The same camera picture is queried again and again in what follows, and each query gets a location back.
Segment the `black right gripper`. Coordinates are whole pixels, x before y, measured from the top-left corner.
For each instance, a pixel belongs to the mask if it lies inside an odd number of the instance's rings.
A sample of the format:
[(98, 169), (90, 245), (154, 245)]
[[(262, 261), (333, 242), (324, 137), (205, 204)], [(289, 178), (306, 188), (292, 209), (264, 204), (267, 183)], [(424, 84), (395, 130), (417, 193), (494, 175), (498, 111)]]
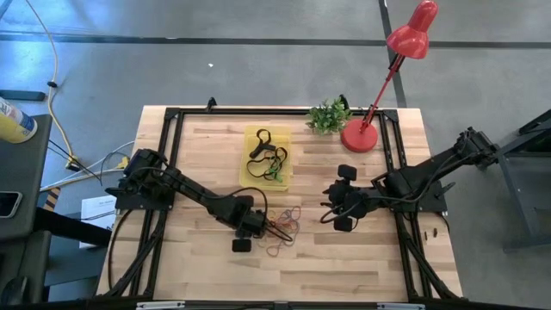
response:
[(337, 168), (339, 179), (323, 193), (328, 195), (328, 202), (323, 202), (330, 210), (322, 216), (322, 223), (333, 224), (339, 232), (352, 232), (360, 219), (370, 211), (367, 194), (360, 188), (351, 185), (356, 180), (357, 169), (347, 164)]

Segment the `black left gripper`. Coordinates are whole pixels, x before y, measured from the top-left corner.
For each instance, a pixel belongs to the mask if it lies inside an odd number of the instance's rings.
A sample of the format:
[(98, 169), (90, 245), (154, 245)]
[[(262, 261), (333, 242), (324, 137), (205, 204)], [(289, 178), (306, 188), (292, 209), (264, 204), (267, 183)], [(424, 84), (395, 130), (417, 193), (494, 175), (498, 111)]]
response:
[(239, 195), (231, 199), (232, 205), (226, 212), (224, 222), (235, 230), (232, 252), (250, 252), (252, 239), (261, 238), (264, 233), (281, 241), (288, 242), (289, 235), (275, 222), (266, 219), (266, 212), (252, 210), (254, 199), (249, 195)]

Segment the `wide black rubber band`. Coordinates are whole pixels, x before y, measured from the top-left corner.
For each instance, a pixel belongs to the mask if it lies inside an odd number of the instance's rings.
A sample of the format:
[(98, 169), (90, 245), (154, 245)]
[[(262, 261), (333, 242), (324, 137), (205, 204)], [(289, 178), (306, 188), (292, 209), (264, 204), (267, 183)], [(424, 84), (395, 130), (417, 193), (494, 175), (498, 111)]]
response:
[(270, 158), (276, 157), (279, 159), (279, 166), (283, 167), (283, 163), (288, 157), (288, 151), (283, 147), (277, 147), (274, 151), (266, 151), (264, 158), (269, 161)]
[(267, 178), (269, 161), (264, 158), (264, 154), (260, 159), (249, 160), (245, 168), (252, 177), (263, 178), (264, 180), (270, 181)]
[(271, 132), (265, 128), (257, 130), (257, 146), (250, 152), (249, 157), (255, 159), (264, 151), (274, 151), (276, 147), (271, 144)]

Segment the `yellow translucent plastic bin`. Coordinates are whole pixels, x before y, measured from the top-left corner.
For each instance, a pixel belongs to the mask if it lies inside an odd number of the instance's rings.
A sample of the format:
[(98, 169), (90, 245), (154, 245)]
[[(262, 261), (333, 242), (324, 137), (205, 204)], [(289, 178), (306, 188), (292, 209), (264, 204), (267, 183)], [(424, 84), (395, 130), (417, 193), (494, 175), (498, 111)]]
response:
[[(275, 147), (284, 147), (288, 151), (288, 158), (284, 163), (282, 169), (281, 183), (277, 181), (267, 181), (263, 178), (252, 177), (246, 170), (246, 163), (251, 160), (249, 157), (250, 152), (257, 146), (258, 138), (256, 136), (257, 130), (265, 128), (271, 132), (271, 144)], [(264, 152), (262, 152), (255, 159), (260, 159)], [(264, 191), (286, 191), (291, 183), (291, 176), (293, 174), (293, 166), (291, 160), (291, 131), (289, 127), (278, 126), (254, 126), (249, 125), (245, 127), (244, 134), (244, 146), (241, 158), (239, 183), (242, 187), (256, 187)]]

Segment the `red desk lamp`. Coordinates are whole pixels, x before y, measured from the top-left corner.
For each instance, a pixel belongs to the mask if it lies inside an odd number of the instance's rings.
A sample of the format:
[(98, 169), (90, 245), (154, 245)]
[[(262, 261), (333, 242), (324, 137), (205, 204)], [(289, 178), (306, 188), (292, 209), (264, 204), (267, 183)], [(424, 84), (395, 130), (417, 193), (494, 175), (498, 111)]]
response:
[(387, 45), (394, 52), (393, 60), (388, 67), (389, 73), (374, 102), (369, 106), (367, 114), (361, 120), (348, 121), (341, 132), (341, 141), (348, 150), (368, 152), (374, 148), (378, 133), (371, 122), (379, 108), (380, 99), (406, 58), (426, 57), (430, 45), (428, 31), (437, 13), (438, 4), (434, 0), (422, 0), (413, 11), (409, 22), (388, 36)]

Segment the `small green potted plant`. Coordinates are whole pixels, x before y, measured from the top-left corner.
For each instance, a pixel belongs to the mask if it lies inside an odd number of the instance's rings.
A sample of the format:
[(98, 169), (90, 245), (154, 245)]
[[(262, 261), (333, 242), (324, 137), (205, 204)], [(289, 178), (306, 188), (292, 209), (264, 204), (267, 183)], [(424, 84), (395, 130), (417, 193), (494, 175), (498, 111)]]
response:
[(314, 133), (325, 135), (341, 133), (352, 113), (336, 98), (332, 102), (325, 99), (319, 106), (311, 108), (307, 115), (306, 125)]

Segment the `white paper sheet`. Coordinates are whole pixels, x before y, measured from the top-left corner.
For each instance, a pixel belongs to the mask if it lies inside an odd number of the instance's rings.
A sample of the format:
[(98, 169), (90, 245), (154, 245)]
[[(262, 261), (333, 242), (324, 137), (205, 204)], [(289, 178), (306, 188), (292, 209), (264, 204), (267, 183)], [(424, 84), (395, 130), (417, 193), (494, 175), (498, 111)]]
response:
[(115, 224), (115, 204), (116, 198), (112, 195), (83, 199), (80, 220), (111, 232)]

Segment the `grey metal table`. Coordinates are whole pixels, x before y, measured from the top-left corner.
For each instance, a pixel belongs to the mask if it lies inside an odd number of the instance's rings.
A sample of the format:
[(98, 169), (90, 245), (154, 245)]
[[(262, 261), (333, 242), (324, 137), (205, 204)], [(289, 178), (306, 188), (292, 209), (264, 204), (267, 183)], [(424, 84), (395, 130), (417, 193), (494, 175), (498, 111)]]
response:
[(526, 233), (504, 251), (551, 245), (551, 109), (520, 127), (497, 159)]

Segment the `black furniture beam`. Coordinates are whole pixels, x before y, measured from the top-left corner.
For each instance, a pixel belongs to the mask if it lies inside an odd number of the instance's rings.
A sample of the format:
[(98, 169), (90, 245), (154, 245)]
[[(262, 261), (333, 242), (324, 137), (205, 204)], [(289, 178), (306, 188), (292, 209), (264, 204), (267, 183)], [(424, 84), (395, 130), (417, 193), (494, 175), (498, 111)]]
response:
[(111, 232), (106, 228), (94, 226), (43, 208), (36, 209), (34, 230), (48, 231), (58, 237), (102, 247), (108, 246), (111, 237)]

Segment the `dark grey side table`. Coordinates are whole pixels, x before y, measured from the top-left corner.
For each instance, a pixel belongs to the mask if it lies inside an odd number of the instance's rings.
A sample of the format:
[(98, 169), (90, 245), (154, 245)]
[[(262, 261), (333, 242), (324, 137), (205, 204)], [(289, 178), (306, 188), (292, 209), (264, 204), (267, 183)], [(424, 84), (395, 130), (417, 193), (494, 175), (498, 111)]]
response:
[(15, 214), (0, 218), (0, 242), (23, 238), (33, 231), (52, 117), (36, 115), (34, 119), (38, 129), (30, 140), (21, 144), (0, 140), (0, 191), (22, 194)]

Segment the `black smartphone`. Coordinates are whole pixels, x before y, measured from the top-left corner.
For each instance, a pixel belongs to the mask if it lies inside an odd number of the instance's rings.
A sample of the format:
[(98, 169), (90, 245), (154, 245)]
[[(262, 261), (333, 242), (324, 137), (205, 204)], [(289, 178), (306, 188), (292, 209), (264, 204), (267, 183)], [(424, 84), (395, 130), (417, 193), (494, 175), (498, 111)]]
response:
[(0, 219), (12, 218), (22, 200), (22, 193), (0, 191)]

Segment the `yellow wipes canister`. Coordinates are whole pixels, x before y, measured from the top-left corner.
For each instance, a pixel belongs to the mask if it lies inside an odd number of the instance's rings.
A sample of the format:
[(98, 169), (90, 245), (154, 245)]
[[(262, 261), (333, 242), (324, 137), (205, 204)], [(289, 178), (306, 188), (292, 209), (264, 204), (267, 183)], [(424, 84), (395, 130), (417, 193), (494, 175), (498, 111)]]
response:
[(37, 129), (34, 118), (0, 97), (0, 140), (12, 144), (23, 143), (30, 140)]

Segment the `black flat bar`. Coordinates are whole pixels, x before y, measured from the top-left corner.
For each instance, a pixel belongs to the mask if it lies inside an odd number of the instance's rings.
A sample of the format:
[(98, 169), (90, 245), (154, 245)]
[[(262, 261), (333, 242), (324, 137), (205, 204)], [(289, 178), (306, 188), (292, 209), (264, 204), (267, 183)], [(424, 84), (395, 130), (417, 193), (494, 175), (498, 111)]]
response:
[(45, 100), (46, 94), (41, 91), (0, 90), (0, 97), (6, 100), (41, 102)]

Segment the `black metal table frame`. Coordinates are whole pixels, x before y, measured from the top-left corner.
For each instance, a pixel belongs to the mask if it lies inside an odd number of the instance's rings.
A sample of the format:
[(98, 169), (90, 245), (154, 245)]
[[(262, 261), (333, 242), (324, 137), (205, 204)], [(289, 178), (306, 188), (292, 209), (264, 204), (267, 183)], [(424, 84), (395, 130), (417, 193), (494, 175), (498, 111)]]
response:
[(390, 164), (415, 165), (430, 156), (421, 113), (401, 108), (387, 122), (388, 140), (364, 154), (346, 150), (336, 135), (319, 136), (306, 125), (305, 108), (230, 107), (211, 114), (191, 110), (183, 121), (177, 167), (211, 190), (238, 188), (245, 127), (291, 131), (293, 174), (286, 191), (265, 193), (272, 215), (301, 208), (292, 247), (270, 257), (255, 241), (248, 253), (232, 252), (233, 232), (183, 196), (169, 212), (153, 296), (157, 300), (405, 301), (406, 281), (394, 215), (379, 209), (352, 232), (319, 222), (323, 191), (340, 164), (355, 166), (366, 186)]

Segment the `silver metal bracket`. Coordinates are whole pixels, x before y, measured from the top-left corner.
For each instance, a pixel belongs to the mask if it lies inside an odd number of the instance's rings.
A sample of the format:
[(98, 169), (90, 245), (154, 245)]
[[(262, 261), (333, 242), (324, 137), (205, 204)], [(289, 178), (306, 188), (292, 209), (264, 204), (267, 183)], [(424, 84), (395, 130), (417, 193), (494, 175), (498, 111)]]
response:
[(184, 301), (148, 301), (139, 302), (135, 310), (175, 310), (184, 309), (186, 303)]
[(425, 305), (416, 303), (378, 303), (377, 310), (426, 310)]

